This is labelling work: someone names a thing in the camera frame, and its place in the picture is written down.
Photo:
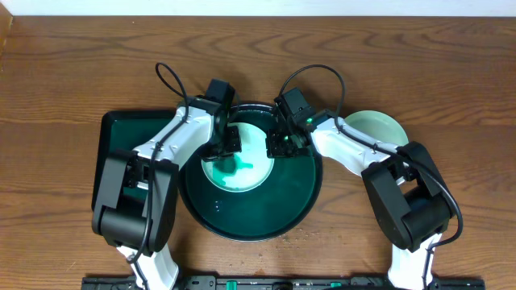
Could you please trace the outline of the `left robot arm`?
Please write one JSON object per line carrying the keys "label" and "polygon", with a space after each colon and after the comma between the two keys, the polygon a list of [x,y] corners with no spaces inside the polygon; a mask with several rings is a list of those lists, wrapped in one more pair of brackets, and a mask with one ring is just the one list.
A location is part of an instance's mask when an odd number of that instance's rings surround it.
{"label": "left robot arm", "polygon": [[102,117],[92,197],[92,229],[124,255],[140,289],[171,289],[169,252],[181,168],[200,148],[215,159],[240,150],[228,126],[234,88],[213,79],[205,95],[175,111],[115,110]]}

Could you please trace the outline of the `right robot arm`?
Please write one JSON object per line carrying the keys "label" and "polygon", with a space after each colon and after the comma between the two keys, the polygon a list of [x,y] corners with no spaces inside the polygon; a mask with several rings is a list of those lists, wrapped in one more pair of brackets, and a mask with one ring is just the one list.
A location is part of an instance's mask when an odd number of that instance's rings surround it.
{"label": "right robot arm", "polygon": [[269,157],[320,155],[364,182],[375,218],[393,244],[389,282],[396,288],[428,289],[436,247],[456,201],[420,143],[384,143],[351,126],[329,110],[316,111],[300,89],[275,98],[280,127],[267,134]]}

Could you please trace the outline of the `green scouring sponge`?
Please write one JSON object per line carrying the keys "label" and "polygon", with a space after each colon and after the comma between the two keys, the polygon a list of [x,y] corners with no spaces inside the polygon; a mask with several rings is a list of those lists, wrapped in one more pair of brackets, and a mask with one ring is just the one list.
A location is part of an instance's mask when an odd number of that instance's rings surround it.
{"label": "green scouring sponge", "polygon": [[254,168],[252,163],[242,161],[238,155],[215,161],[213,165],[214,172],[228,176],[235,175],[239,170],[252,168]]}

